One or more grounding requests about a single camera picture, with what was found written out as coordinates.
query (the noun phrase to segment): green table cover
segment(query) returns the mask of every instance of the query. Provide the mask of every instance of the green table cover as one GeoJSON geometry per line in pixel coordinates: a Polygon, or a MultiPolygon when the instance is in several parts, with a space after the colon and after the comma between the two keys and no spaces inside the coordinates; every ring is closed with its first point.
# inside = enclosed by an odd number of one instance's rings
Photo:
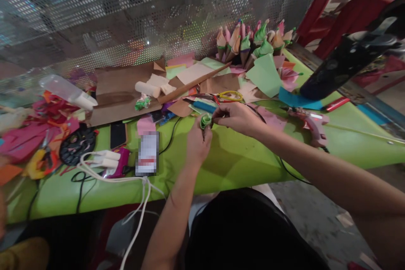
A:
{"type": "MultiPolygon", "coordinates": [[[[289,61],[295,62],[297,72],[303,72],[297,80],[299,87],[310,76],[312,71],[285,51],[289,61]]],[[[322,100],[326,105],[341,95],[334,92],[322,100]]],[[[259,104],[270,108],[270,111],[287,118],[287,114],[279,109],[279,101],[260,101],[259,104]]],[[[330,123],[372,134],[390,137],[391,135],[375,124],[352,103],[347,103],[339,109],[328,114],[330,123]]],[[[160,131],[160,150],[169,142],[170,135],[177,118],[172,119],[160,131]]],[[[184,164],[186,153],[187,133],[194,122],[193,117],[181,119],[178,123],[170,148],[159,157],[159,172],[151,177],[150,181],[168,194],[176,181],[176,176],[184,164]]],[[[308,130],[302,130],[302,121],[289,120],[284,131],[294,138],[310,142],[308,130]]],[[[99,129],[96,151],[108,149],[109,126],[99,129]]],[[[128,148],[137,148],[135,139],[136,120],[128,123],[128,148]]],[[[279,182],[292,179],[281,167],[279,159],[258,141],[238,134],[232,129],[214,125],[211,151],[198,174],[194,194],[205,194],[217,191],[236,189],[258,184],[279,182]]],[[[405,162],[405,147],[401,143],[388,144],[386,139],[369,135],[344,131],[325,126],[325,133],[329,139],[328,149],[348,162],[368,169],[394,163],[405,162]]],[[[40,191],[32,206],[31,219],[73,214],[79,197],[80,183],[70,181],[78,171],[74,169],[63,176],[59,174],[64,168],[53,176],[41,181],[40,191]]],[[[4,186],[5,196],[12,191],[18,183],[18,178],[4,186]]],[[[15,223],[27,218],[27,210],[35,193],[35,182],[26,179],[22,187],[8,205],[8,222],[15,223]]],[[[141,181],[131,181],[111,184],[102,181],[88,181],[84,183],[80,212],[89,212],[99,209],[116,207],[124,204],[139,203],[142,197],[141,181]]],[[[150,200],[161,199],[157,191],[151,191],[150,200]]]]}

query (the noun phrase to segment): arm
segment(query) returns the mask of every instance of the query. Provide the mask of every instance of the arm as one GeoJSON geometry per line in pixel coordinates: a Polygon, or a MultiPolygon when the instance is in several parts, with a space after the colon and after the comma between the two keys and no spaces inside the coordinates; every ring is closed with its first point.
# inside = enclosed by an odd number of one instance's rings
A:
{"type": "Polygon", "coordinates": [[[187,156],[176,179],[162,214],[153,230],[142,270],[173,269],[186,232],[195,181],[211,146],[211,127],[200,129],[201,117],[195,119],[188,134],[187,156]]]}
{"type": "Polygon", "coordinates": [[[399,268],[401,259],[404,262],[404,193],[355,165],[273,130],[243,104],[223,104],[213,118],[219,125],[260,141],[327,197],[349,211],[387,269],[399,268]]]}

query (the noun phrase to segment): plastic bottle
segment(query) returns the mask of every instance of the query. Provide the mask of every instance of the plastic bottle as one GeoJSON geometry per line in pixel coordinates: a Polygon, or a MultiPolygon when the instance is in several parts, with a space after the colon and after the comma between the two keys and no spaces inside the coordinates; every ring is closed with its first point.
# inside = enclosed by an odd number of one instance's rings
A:
{"type": "Polygon", "coordinates": [[[93,106],[97,105],[97,101],[93,97],[61,76],[48,75],[39,81],[39,85],[52,94],[87,111],[92,111],[93,106]]]}

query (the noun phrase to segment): yellow scissors handle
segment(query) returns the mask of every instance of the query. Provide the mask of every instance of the yellow scissors handle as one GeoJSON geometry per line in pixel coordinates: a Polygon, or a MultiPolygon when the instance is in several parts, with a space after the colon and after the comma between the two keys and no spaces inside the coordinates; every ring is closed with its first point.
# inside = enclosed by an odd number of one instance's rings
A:
{"type": "Polygon", "coordinates": [[[225,92],[219,93],[218,97],[220,97],[222,99],[226,99],[226,100],[232,100],[232,101],[242,101],[242,99],[243,99],[243,95],[237,91],[225,91],[225,92]]]}

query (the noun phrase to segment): plastic chair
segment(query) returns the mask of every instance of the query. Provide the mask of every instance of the plastic chair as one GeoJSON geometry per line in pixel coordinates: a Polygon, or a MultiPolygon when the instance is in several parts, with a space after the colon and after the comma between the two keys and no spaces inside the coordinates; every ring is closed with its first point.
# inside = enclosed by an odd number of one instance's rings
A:
{"type": "Polygon", "coordinates": [[[300,26],[297,29],[297,43],[305,47],[311,41],[322,39],[329,32],[335,18],[320,18],[329,0],[313,0],[300,26]]]}
{"type": "Polygon", "coordinates": [[[316,56],[325,60],[331,51],[340,43],[342,35],[366,30],[366,26],[378,18],[380,12],[394,0],[350,0],[342,8],[336,21],[327,35],[313,51],[316,56]]]}

